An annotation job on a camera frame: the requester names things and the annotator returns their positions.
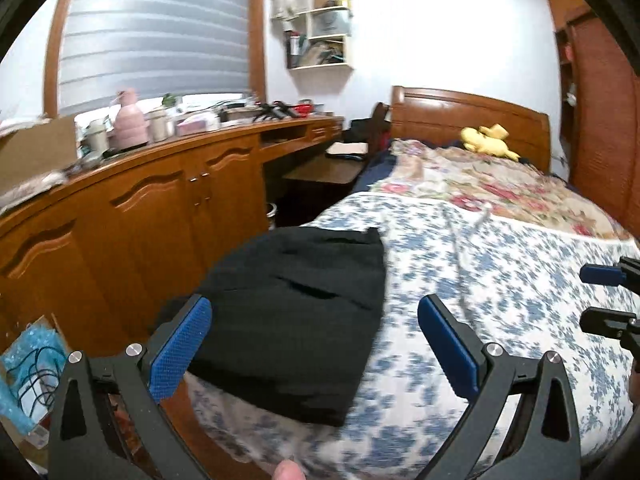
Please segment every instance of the pink container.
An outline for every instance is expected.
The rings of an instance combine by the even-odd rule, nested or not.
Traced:
[[[133,146],[148,143],[147,122],[136,104],[138,97],[135,90],[130,88],[120,92],[118,101],[120,101],[120,111],[116,115],[116,120],[113,121],[113,135],[110,139],[111,147],[116,150],[126,150]]]

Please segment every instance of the stuffed toy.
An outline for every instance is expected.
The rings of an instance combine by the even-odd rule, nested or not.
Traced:
[[[491,128],[480,127],[480,132],[474,128],[464,128],[460,132],[465,148],[470,152],[486,153],[493,156],[506,156],[516,162],[520,155],[510,152],[503,141],[509,133],[500,124],[494,124]]]

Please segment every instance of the wooden bed frame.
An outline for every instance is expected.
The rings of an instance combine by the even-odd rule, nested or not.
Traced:
[[[394,86],[391,98],[391,137],[444,144],[460,138],[466,126],[501,124],[509,149],[541,171],[549,170],[549,118],[529,108],[462,92]]]

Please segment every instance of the roller blind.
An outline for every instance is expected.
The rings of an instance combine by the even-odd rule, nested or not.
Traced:
[[[248,0],[71,0],[60,47],[58,110],[140,98],[242,93],[248,83]]]

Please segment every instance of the bed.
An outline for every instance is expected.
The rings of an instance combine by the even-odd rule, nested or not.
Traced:
[[[510,132],[510,149],[529,164],[437,147],[456,140],[464,126],[494,123]],[[623,288],[584,285],[578,271],[585,262],[638,257],[635,241],[545,174],[550,139],[544,114],[460,92],[394,87],[392,137],[398,140],[367,170],[376,158],[393,157],[390,172],[310,224],[374,226],[385,245],[385,314],[345,425],[273,415],[187,374],[200,425],[236,460],[267,472],[292,458],[308,478],[413,479],[466,407],[417,325],[418,301],[436,293],[484,341],[524,356],[560,353],[582,454],[585,460],[597,456],[632,413],[626,392],[631,362],[617,342],[583,334],[578,318],[592,305],[640,314],[640,302]],[[497,454],[516,403],[511,397],[505,406],[479,468]]]

